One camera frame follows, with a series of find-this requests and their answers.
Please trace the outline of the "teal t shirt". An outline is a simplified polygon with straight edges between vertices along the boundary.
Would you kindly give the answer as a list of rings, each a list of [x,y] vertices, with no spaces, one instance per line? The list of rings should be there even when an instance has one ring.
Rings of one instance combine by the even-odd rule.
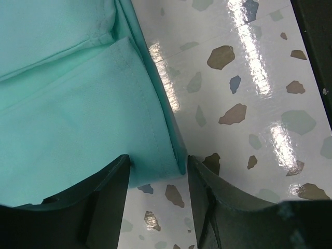
[[[130,1],[1,1],[1,204],[38,204],[119,155],[129,185],[185,174]]]

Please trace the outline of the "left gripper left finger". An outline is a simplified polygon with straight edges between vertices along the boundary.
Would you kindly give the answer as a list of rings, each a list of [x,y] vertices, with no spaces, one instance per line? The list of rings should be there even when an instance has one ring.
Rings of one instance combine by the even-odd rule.
[[[41,204],[1,206],[1,248],[117,248],[130,175],[121,155]]]

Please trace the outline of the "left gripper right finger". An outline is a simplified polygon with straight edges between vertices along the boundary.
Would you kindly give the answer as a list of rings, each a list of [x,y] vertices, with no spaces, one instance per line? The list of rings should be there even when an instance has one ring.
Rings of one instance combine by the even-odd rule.
[[[331,248],[331,201],[254,197],[188,156],[198,248]]]

